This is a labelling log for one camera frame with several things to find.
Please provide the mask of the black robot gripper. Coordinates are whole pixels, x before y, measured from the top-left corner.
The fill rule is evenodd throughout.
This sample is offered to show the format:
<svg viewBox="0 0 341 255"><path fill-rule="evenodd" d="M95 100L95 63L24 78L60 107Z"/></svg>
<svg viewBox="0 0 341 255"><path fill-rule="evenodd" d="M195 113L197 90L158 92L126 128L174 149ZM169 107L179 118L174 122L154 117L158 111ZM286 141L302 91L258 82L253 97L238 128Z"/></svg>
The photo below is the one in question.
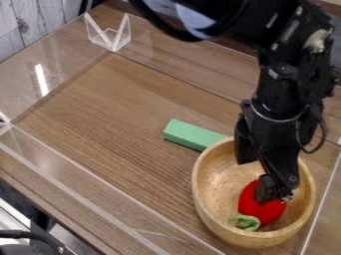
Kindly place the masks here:
<svg viewBox="0 0 341 255"><path fill-rule="evenodd" d="M300 186L298 154L316 152L306 145L317 126L324 126L321 102L278 115L258 99L243 100L234 127L234 152L238 164L259 161L265 173L258 177L254 200L258 204L286 202Z"/></svg>

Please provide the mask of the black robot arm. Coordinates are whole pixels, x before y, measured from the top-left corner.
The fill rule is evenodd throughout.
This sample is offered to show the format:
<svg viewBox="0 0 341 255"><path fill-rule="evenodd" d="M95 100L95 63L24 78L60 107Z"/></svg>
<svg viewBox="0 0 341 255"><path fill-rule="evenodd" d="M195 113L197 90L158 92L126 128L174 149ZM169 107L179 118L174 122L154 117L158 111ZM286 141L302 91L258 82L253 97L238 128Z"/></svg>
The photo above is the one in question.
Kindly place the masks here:
<svg viewBox="0 0 341 255"><path fill-rule="evenodd" d="M239 104L235 158L263 167L255 201L289 200L300 186L298 154L316 151L306 145L326 130L324 99L340 83L330 64L330 17L310 0L170 0L177 27L147 0L128 1L171 37L199 42L227 34L255 49L258 87Z"/></svg>

